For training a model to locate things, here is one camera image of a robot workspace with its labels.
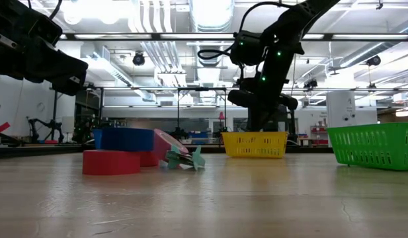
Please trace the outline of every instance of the plastic basket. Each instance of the plastic basket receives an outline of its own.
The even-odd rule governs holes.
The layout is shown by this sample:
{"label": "plastic basket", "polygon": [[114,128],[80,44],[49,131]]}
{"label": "plastic basket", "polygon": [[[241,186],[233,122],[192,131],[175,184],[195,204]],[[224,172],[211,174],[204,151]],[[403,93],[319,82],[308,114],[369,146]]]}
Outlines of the plastic basket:
{"label": "plastic basket", "polygon": [[327,132],[341,164],[408,170],[408,123],[329,128]]}
{"label": "plastic basket", "polygon": [[226,132],[223,140],[230,157],[282,158],[288,132]]}

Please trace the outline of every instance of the camera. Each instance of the camera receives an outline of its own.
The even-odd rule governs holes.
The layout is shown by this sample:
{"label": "camera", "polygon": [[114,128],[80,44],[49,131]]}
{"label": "camera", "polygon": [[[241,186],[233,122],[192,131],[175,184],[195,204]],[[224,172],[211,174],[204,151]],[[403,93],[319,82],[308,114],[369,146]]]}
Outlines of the camera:
{"label": "camera", "polygon": [[136,66],[142,66],[145,64],[145,58],[143,56],[143,52],[136,52],[135,56],[133,57],[133,64]]}
{"label": "camera", "polygon": [[380,59],[379,56],[374,56],[371,59],[367,60],[366,64],[368,66],[377,66],[380,65],[382,62],[382,59]]}

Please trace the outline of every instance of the ventilation pipe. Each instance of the ventilation pipe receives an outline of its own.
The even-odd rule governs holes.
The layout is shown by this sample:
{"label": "ventilation pipe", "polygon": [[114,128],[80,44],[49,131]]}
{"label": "ventilation pipe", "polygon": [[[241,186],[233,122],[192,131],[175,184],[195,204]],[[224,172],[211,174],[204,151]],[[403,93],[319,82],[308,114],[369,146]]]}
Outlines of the ventilation pipe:
{"label": "ventilation pipe", "polygon": [[[398,32],[398,33],[403,33],[403,34],[408,34],[408,20],[404,22],[403,24],[400,24],[398,27],[394,28],[393,30],[390,30],[390,32]],[[358,65],[396,45],[400,44],[400,42],[374,42],[374,43],[369,43],[365,45],[364,47],[360,48],[359,50],[355,51],[354,53],[351,53],[349,56],[344,57],[342,60],[340,60],[338,65],[341,68],[348,68],[352,67],[354,65]],[[306,72],[304,75],[301,76],[301,78],[307,76],[307,75],[318,75],[319,73],[322,73],[325,71],[325,67],[322,65],[315,66],[312,68],[310,71]]]}
{"label": "ventilation pipe", "polygon": [[[161,27],[161,17],[160,17],[160,10],[161,6],[159,4],[159,0],[152,0],[153,3],[153,26],[155,27],[157,32],[163,32],[163,28]],[[175,59],[171,53],[169,44],[167,42],[162,42],[164,50],[167,53],[167,56],[170,59],[172,71],[177,72],[177,66],[175,65]]]}
{"label": "ventilation pipe", "polygon": [[[190,18],[195,32],[228,32],[233,18],[234,0],[189,0]],[[199,50],[223,50],[221,46],[195,46],[195,53]],[[198,56],[198,67],[215,67],[220,63],[221,56],[214,59],[202,60]],[[198,68],[197,77],[202,84],[215,84],[220,79],[220,69]],[[215,103],[215,92],[202,92],[200,98],[204,103]]]}
{"label": "ventilation pipe", "polygon": [[[164,28],[166,32],[173,32],[171,28],[171,6],[170,0],[164,0]],[[177,53],[177,47],[175,42],[169,42],[168,47],[173,54],[174,65],[179,73],[183,73],[182,64],[180,62],[179,54]]]}
{"label": "ventilation pipe", "polygon": [[[114,63],[111,63],[110,52],[105,46],[98,48],[94,43],[87,42],[81,47],[81,56],[90,60],[95,60],[100,63],[100,66],[107,71],[114,80],[123,82],[127,87],[141,87],[135,83],[130,76]],[[135,90],[141,96],[144,102],[156,102],[157,97],[153,93],[147,91]]]}
{"label": "ventilation pipe", "polygon": [[[139,0],[130,1],[133,6],[133,16],[129,18],[128,26],[132,32],[144,33],[145,30],[142,27],[142,20],[140,18],[140,4]],[[163,64],[159,61],[158,55],[152,48],[151,42],[141,42],[141,47],[148,54],[152,63],[158,68],[159,72],[164,72],[165,68]]]}
{"label": "ventilation pipe", "polygon": [[[150,7],[149,7],[149,0],[143,0],[143,27],[145,28],[146,32],[153,32],[152,27],[151,27],[151,22],[149,20],[149,12],[150,12]],[[156,53],[155,56],[157,56],[157,59],[162,62],[163,67],[165,68],[165,72],[170,72],[170,65],[165,59],[164,53],[159,47],[158,42],[151,42],[151,47],[152,50]]]}

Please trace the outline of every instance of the green basket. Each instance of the green basket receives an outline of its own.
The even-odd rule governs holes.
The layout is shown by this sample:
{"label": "green basket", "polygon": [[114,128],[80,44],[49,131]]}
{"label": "green basket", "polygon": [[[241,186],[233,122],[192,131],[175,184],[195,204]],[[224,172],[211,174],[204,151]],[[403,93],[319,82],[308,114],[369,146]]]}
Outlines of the green basket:
{"label": "green basket", "polygon": [[408,123],[328,128],[338,163],[408,171]]}

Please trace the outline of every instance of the fluorescent light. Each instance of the fluorescent light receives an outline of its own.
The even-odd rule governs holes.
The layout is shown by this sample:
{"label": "fluorescent light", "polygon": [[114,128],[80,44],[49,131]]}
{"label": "fluorescent light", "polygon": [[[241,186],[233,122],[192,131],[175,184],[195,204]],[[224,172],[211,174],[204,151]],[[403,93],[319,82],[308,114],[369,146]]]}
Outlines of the fluorescent light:
{"label": "fluorescent light", "polygon": [[82,0],[79,2],[65,1],[62,6],[64,20],[68,24],[77,24],[83,17],[98,18],[105,24],[114,24],[120,18],[118,7],[111,0]]}
{"label": "fluorescent light", "polygon": [[130,108],[130,106],[104,106],[105,108]]}
{"label": "fluorescent light", "polygon": [[231,46],[233,42],[187,42],[187,46]]}
{"label": "fluorescent light", "polygon": [[150,34],[74,34],[74,37],[80,40],[124,40],[141,39],[151,40]]}
{"label": "fluorescent light", "polygon": [[188,107],[188,108],[217,108],[217,107],[219,107],[219,106],[191,106],[191,107]]}
{"label": "fluorescent light", "polygon": [[396,116],[397,116],[397,117],[406,117],[406,116],[408,116],[408,110],[399,110],[399,111],[396,111]]}
{"label": "fluorescent light", "polygon": [[214,39],[214,40],[234,40],[232,34],[217,34],[217,33],[191,33],[191,34],[161,34],[161,39],[176,40],[176,39]]}
{"label": "fluorescent light", "polygon": [[129,87],[108,87],[108,88],[104,88],[104,90],[129,91],[129,90],[132,90],[132,88],[129,88]]}
{"label": "fluorescent light", "polygon": [[320,40],[323,39],[323,34],[306,34],[302,39],[303,40]]}
{"label": "fluorescent light", "polygon": [[134,108],[156,108],[159,106],[158,105],[149,105],[149,106],[143,105],[143,106],[132,106],[132,107]]}
{"label": "fluorescent light", "polygon": [[408,34],[335,34],[334,40],[406,40]]}
{"label": "fluorescent light", "polygon": [[177,91],[177,88],[173,88],[173,87],[139,87],[138,89],[140,90],[154,90],[154,91]]}

